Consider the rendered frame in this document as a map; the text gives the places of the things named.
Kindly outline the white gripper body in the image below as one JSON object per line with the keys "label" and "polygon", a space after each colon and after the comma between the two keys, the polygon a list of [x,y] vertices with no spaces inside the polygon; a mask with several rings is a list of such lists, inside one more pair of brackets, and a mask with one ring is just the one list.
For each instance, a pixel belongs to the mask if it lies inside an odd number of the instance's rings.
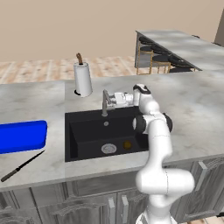
{"label": "white gripper body", "polygon": [[124,93],[116,92],[114,93],[115,96],[115,104],[116,105],[125,105],[126,104],[126,98]]}

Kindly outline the grey metal sink faucet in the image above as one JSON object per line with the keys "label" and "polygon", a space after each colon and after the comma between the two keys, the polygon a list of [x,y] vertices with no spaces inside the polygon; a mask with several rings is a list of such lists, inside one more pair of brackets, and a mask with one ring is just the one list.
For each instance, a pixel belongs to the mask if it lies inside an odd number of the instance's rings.
{"label": "grey metal sink faucet", "polygon": [[104,89],[102,91],[102,116],[106,117],[108,115],[108,111],[115,108],[115,103],[112,102],[114,97],[109,95],[108,91]]}

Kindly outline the black kitchen sink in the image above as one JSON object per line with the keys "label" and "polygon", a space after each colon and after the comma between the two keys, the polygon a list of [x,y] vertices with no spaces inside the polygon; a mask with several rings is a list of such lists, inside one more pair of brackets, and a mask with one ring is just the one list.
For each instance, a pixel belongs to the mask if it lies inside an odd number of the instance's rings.
{"label": "black kitchen sink", "polygon": [[[134,107],[110,110],[106,117],[100,109],[65,113],[65,161],[147,151],[148,136],[136,133],[132,127],[137,115],[140,111]],[[131,142],[130,150],[123,148],[125,141]],[[104,154],[104,144],[114,144],[117,151]]]}

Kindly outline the silver sink drain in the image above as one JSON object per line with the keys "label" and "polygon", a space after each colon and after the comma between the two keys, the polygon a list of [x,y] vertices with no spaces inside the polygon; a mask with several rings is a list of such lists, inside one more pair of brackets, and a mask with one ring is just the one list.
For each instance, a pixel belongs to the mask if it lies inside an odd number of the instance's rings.
{"label": "silver sink drain", "polygon": [[115,153],[117,151],[117,148],[114,144],[112,143],[106,143],[101,147],[101,151],[104,154],[112,154]]}

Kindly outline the grey panel under sink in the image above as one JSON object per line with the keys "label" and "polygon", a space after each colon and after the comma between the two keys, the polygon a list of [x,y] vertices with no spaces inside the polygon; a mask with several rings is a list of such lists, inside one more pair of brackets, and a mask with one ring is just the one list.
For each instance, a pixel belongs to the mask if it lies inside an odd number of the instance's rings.
{"label": "grey panel under sink", "polygon": [[73,180],[66,183],[70,196],[85,196],[98,193],[117,192],[136,187],[136,171],[113,174],[97,178]]}

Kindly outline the white paper towel roll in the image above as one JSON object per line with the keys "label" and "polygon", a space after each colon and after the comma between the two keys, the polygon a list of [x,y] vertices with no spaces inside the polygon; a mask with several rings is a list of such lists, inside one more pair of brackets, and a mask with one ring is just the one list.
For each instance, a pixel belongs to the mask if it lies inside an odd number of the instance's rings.
{"label": "white paper towel roll", "polygon": [[80,97],[87,97],[93,92],[89,65],[83,61],[79,52],[76,54],[76,57],[78,62],[73,64],[75,80],[74,92]]}

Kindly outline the black stool with gold legs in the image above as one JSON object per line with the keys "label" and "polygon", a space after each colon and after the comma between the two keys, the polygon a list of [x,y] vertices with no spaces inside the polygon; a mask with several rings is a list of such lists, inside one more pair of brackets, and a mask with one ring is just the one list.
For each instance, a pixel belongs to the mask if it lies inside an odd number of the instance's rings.
{"label": "black stool with gold legs", "polygon": [[139,40],[138,54],[146,53],[146,54],[150,55],[149,74],[151,74],[152,58],[153,58],[153,55],[154,55],[154,52],[152,50],[153,44],[146,37],[140,37],[138,40]]}
{"label": "black stool with gold legs", "polygon": [[191,72],[193,69],[192,66],[176,57],[169,56],[168,60],[172,65],[171,73]]}
{"label": "black stool with gold legs", "polygon": [[164,66],[164,72],[169,73],[171,69],[171,62],[169,61],[170,53],[156,47],[153,47],[152,51],[156,54],[156,56],[152,57],[152,60],[157,63],[157,68]]}

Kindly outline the grey marble island counter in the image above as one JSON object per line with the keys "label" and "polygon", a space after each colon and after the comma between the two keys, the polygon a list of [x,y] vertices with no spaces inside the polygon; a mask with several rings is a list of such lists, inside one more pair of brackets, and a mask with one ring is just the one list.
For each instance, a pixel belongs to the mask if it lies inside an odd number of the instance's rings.
{"label": "grey marble island counter", "polygon": [[224,47],[178,30],[136,30],[141,36],[201,71],[224,70]]}

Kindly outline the grey cupboard door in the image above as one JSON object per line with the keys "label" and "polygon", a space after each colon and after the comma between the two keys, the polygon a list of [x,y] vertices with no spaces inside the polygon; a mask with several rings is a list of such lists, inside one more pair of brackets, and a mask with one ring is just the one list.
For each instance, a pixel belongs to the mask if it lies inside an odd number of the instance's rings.
{"label": "grey cupboard door", "polygon": [[[171,216],[177,223],[195,221],[219,214],[224,207],[224,157],[201,160],[207,167],[206,176],[195,192],[177,199],[171,206]],[[199,161],[170,164],[169,168],[189,171],[198,183],[201,168]]]}
{"label": "grey cupboard door", "polygon": [[42,224],[28,189],[0,192],[0,224]]}
{"label": "grey cupboard door", "polygon": [[136,224],[137,218],[147,206],[147,195],[144,193],[140,193],[136,189],[119,192],[117,194],[116,224],[123,224],[122,195],[126,195],[129,202],[129,214],[127,224]]}
{"label": "grey cupboard door", "polygon": [[42,224],[109,224],[109,198],[116,194],[70,196],[66,184],[31,188]]}

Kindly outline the black kitchen knife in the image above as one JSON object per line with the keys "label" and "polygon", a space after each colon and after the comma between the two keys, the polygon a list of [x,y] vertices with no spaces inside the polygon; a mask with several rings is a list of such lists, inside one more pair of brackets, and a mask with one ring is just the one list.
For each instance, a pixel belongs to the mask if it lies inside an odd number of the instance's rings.
{"label": "black kitchen knife", "polygon": [[27,161],[25,161],[24,163],[22,163],[19,167],[17,167],[15,170],[9,172],[8,174],[6,174],[5,176],[3,176],[1,178],[1,182],[5,182],[7,179],[9,179],[10,177],[12,177],[13,175],[15,175],[17,172],[19,172],[23,167],[25,167],[26,165],[28,165],[32,160],[34,160],[35,158],[37,158],[38,156],[40,156],[41,154],[43,154],[45,151],[41,151],[40,153],[38,153],[37,155],[31,157],[30,159],[28,159]]}

